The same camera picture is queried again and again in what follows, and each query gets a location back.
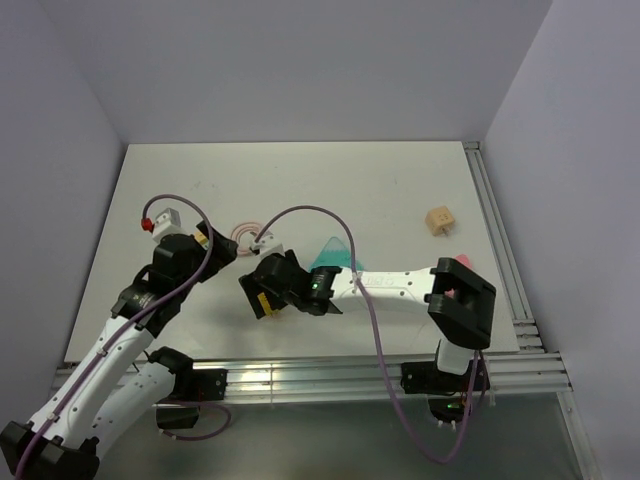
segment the teal triangle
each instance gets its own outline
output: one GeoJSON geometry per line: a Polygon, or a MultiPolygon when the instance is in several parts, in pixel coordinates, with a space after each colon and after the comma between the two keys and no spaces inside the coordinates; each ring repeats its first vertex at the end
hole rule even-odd
{"type": "MultiPolygon", "coordinates": [[[[347,267],[351,268],[351,252],[338,237],[331,237],[320,254],[311,264],[310,269],[316,267],[347,267]]],[[[358,270],[364,270],[364,266],[356,260],[358,270]]]]}

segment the cable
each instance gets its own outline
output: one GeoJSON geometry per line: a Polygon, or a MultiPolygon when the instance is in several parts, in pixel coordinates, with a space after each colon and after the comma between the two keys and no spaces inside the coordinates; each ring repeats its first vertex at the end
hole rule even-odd
{"type": "Polygon", "coordinates": [[[166,435],[167,437],[171,438],[172,440],[179,440],[181,442],[201,442],[202,440],[209,440],[210,438],[213,438],[217,435],[220,435],[222,432],[224,432],[227,427],[229,426],[229,424],[231,423],[231,410],[229,410],[227,407],[225,407],[224,405],[220,405],[218,403],[213,403],[213,402],[183,402],[180,400],[166,400],[166,401],[162,401],[162,403],[168,403],[170,405],[180,405],[182,407],[203,407],[203,408],[210,408],[213,410],[221,410],[224,412],[224,414],[226,415],[226,419],[224,421],[224,424],[218,428],[217,430],[208,433],[206,435],[199,435],[199,436],[194,436],[194,437],[187,437],[187,436],[183,436],[183,435],[176,435],[175,433],[171,433],[168,432],[166,430],[162,430],[162,434],[166,435]]]}
{"type": "Polygon", "coordinates": [[[233,230],[231,231],[231,235],[229,235],[229,237],[231,238],[231,240],[233,240],[238,244],[238,250],[237,250],[238,255],[242,257],[246,257],[252,254],[250,249],[240,246],[240,238],[245,233],[252,233],[253,236],[255,237],[260,233],[261,230],[262,230],[262,225],[259,224],[258,222],[240,223],[239,225],[236,225],[233,228],[233,230]]]}
{"type": "MultiPolygon", "coordinates": [[[[396,415],[398,416],[398,419],[400,420],[400,423],[402,423],[402,426],[404,427],[405,431],[407,432],[407,434],[409,435],[409,437],[411,438],[413,443],[416,445],[416,447],[418,448],[420,453],[425,458],[427,458],[428,460],[430,460],[430,461],[432,461],[434,463],[438,463],[440,465],[445,465],[445,464],[449,463],[451,460],[453,460],[455,458],[456,454],[460,450],[460,446],[462,445],[462,440],[464,439],[464,436],[465,436],[465,433],[466,433],[466,430],[467,430],[467,423],[468,423],[468,420],[469,420],[469,414],[471,413],[471,403],[472,402],[466,402],[466,405],[464,407],[464,415],[463,415],[463,419],[462,419],[462,427],[460,428],[460,433],[458,433],[458,435],[457,435],[456,442],[455,442],[453,448],[451,449],[451,451],[446,456],[444,456],[442,458],[437,457],[431,451],[427,450],[427,448],[424,445],[422,445],[422,443],[420,442],[420,439],[418,438],[418,434],[413,429],[413,427],[409,423],[409,420],[407,419],[406,415],[404,414],[404,411],[402,410],[402,406],[400,405],[400,401],[398,400],[398,397],[396,396],[396,392],[393,389],[393,385],[391,385],[391,379],[389,378],[389,372],[387,371],[387,364],[384,361],[384,353],[382,352],[382,341],[380,339],[380,328],[378,326],[378,318],[376,316],[376,311],[375,311],[375,308],[373,306],[373,299],[371,298],[371,295],[369,295],[369,292],[367,291],[367,289],[365,288],[364,284],[360,280],[360,277],[357,275],[356,245],[355,245],[355,241],[353,239],[353,235],[351,233],[351,230],[349,230],[349,227],[344,222],[344,220],[342,220],[338,215],[336,215],[335,213],[331,212],[330,210],[327,210],[326,208],[316,207],[315,205],[298,205],[298,206],[287,208],[286,210],[283,210],[282,212],[278,213],[275,217],[273,217],[271,220],[269,220],[269,222],[267,222],[267,224],[263,227],[263,229],[260,231],[260,233],[256,237],[256,242],[258,240],[260,240],[260,238],[262,238],[262,236],[269,229],[269,227],[271,227],[277,220],[279,220],[283,216],[287,215],[288,213],[295,212],[295,211],[298,211],[298,210],[314,210],[316,212],[321,212],[321,213],[324,213],[326,215],[329,215],[330,217],[332,217],[334,220],[336,220],[342,226],[342,228],[344,229],[345,233],[347,234],[347,238],[349,239],[349,248],[351,250],[351,270],[354,272],[355,284],[358,287],[358,289],[360,290],[360,292],[362,292],[362,296],[363,296],[363,298],[364,298],[364,300],[365,300],[365,302],[367,304],[367,309],[369,310],[369,315],[371,317],[371,327],[373,329],[373,340],[374,340],[375,345],[376,345],[376,354],[377,354],[377,357],[378,357],[378,365],[380,366],[380,370],[382,370],[382,379],[384,381],[384,385],[385,385],[385,387],[387,389],[387,392],[389,393],[389,398],[391,399],[391,404],[393,406],[393,409],[395,410],[396,415]]],[[[471,367],[471,380],[469,382],[469,388],[467,390],[467,398],[471,398],[471,396],[473,394],[473,387],[474,387],[474,383],[475,383],[477,370],[478,370],[478,352],[475,352],[475,354],[473,355],[473,364],[472,364],[472,367],[471,367]]]]}
{"type": "MultiPolygon", "coordinates": [[[[158,200],[162,200],[162,199],[177,200],[178,202],[182,202],[182,203],[190,206],[191,208],[193,208],[198,213],[198,215],[200,215],[202,217],[202,220],[204,221],[204,223],[205,223],[205,225],[207,227],[207,234],[208,234],[209,238],[210,239],[213,238],[213,227],[211,226],[211,222],[209,222],[209,218],[207,217],[207,215],[200,209],[200,207],[198,207],[191,200],[188,200],[188,199],[186,199],[184,197],[181,197],[179,195],[173,195],[173,194],[170,194],[170,193],[163,193],[161,195],[156,195],[155,197],[151,198],[145,204],[144,208],[142,209],[142,221],[143,222],[149,220],[148,217],[147,217],[147,213],[149,211],[149,207],[151,207],[151,205],[153,205],[158,200]]],[[[151,304],[147,305],[147,307],[145,307],[140,312],[138,312],[133,317],[131,317],[131,319],[127,323],[125,323],[118,330],[116,330],[116,332],[109,338],[109,340],[107,340],[105,342],[105,344],[103,345],[102,349],[105,352],[109,352],[109,349],[111,347],[113,347],[113,345],[118,341],[118,339],[132,325],[137,323],[140,319],[146,317],[149,313],[154,311],[156,308],[160,307],[161,305],[164,305],[166,302],[168,302],[169,300],[174,298],[176,295],[179,295],[184,290],[186,290],[187,288],[190,288],[192,285],[194,285],[198,281],[198,278],[200,277],[200,275],[204,271],[204,269],[207,266],[207,264],[209,263],[209,260],[211,259],[211,253],[212,252],[213,252],[213,249],[211,248],[211,245],[210,245],[209,248],[207,249],[207,252],[206,252],[206,254],[204,256],[204,259],[202,260],[202,263],[200,264],[198,269],[195,271],[195,273],[193,275],[191,275],[191,277],[189,277],[182,285],[177,287],[175,290],[172,290],[171,292],[167,293],[163,297],[160,297],[158,300],[156,300],[155,302],[152,302],[151,304]]],[[[64,397],[62,397],[62,399],[60,400],[60,402],[58,403],[56,408],[53,409],[52,415],[50,415],[51,419],[47,419],[42,424],[42,426],[38,429],[38,431],[35,433],[35,435],[31,439],[31,441],[29,442],[29,444],[25,448],[24,453],[22,454],[22,457],[20,458],[20,461],[18,462],[18,467],[16,468],[16,474],[15,474],[15,477],[14,477],[16,480],[21,480],[22,479],[22,476],[24,475],[24,470],[25,470],[25,467],[27,465],[27,461],[29,460],[29,457],[33,453],[33,450],[35,449],[37,443],[44,436],[44,434],[51,427],[51,425],[53,425],[53,423],[54,423],[53,418],[57,418],[62,413],[62,411],[69,404],[69,402],[74,397],[74,395],[78,392],[78,390],[80,390],[80,387],[82,387],[82,385],[84,384],[86,379],[93,373],[93,371],[97,368],[97,366],[100,364],[100,362],[102,360],[104,360],[104,358],[105,357],[103,357],[102,355],[96,353],[95,357],[89,362],[89,364],[82,371],[80,376],[78,376],[77,380],[74,382],[74,384],[71,386],[71,388],[69,388],[69,391],[66,393],[66,395],[64,397]]]]}

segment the black bracket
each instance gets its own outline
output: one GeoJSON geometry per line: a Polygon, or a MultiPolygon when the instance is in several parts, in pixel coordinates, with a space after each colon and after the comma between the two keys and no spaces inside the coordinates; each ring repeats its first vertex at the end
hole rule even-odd
{"type": "MultiPolygon", "coordinates": [[[[471,379],[471,365],[464,375],[453,375],[441,372],[436,368],[436,362],[406,362],[400,365],[402,379],[400,386],[404,393],[447,395],[453,392],[466,392],[471,379]]],[[[482,391],[486,380],[486,389],[489,389],[489,378],[485,378],[484,368],[478,368],[473,391],[482,391]]]]}
{"type": "MultiPolygon", "coordinates": [[[[193,369],[193,360],[187,355],[162,347],[149,356],[149,362],[167,367],[176,377],[169,400],[184,402],[210,402],[224,400],[227,373],[224,368],[193,369]]],[[[188,429],[198,421],[198,407],[161,407],[156,409],[156,423],[163,430],[188,429]]]]}
{"type": "Polygon", "coordinates": [[[424,300],[429,302],[429,316],[440,331],[459,347],[489,348],[495,287],[453,258],[438,259],[431,273],[435,277],[432,293],[424,300]]]}

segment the metal frame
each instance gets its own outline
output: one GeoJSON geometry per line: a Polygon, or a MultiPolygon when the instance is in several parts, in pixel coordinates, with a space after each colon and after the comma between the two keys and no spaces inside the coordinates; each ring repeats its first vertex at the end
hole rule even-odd
{"type": "Polygon", "coordinates": [[[558,402],[562,408],[562,417],[567,426],[567,432],[576,460],[580,467],[580,473],[584,480],[602,480],[602,473],[596,463],[595,455],[589,444],[589,437],[584,429],[582,420],[576,408],[573,392],[558,393],[558,402]]]}
{"type": "MultiPolygon", "coordinates": [[[[506,236],[495,196],[480,153],[479,142],[463,144],[482,212],[498,262],[501,279],[512,312],[520,352],[486,355],[493,393],[523,395],[556,393],[562,407],[569,438],[584,479],[600,480],[600,472],[575,409],[572,387],[557,353],[546,353],[524,291],[513,252],[506,236]]],[[[433,355],[387,356],[387,366],[399,397],[400,363],[433,360],[433,355]]],[[[374,356],[265,361],[197,361],[195,368],[229,370],[225,403],[275,404],[380,400],[388,398],[374,356]]],[[[75,365],[59,369],[54,391],[72,374],[75,365]]],[[[131,368],[120,380],[123,386],[136,371],[131,368]]]]}

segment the pink object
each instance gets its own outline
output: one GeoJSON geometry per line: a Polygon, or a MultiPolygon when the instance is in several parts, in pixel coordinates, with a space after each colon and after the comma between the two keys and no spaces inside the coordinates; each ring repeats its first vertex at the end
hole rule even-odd
{"type": "Polygon", "coordinates": [[[473,270],[473,267],[471,266],[471,260],[469,260],[469,257],[467,257],[464,253],[462,255],[458,255],[457,257],[455,257],[456,260],[458,260],[461,264],[463,264],[465,267],[473,270]]]}
{"type": "MultiPolygon", "coordinates": [[[[469,260],[469,257],[467,257],[464,253],[461,255],[458,255],[457,257],[455,257],[455,259],[458,260],[465,267],[473,270],[473,268],[471,267],[471,260],[469,260]]],[[[453,297],[453,290],[449,290],[448,292],[445,292],[445,295],[447,297],[453,297]]]]}

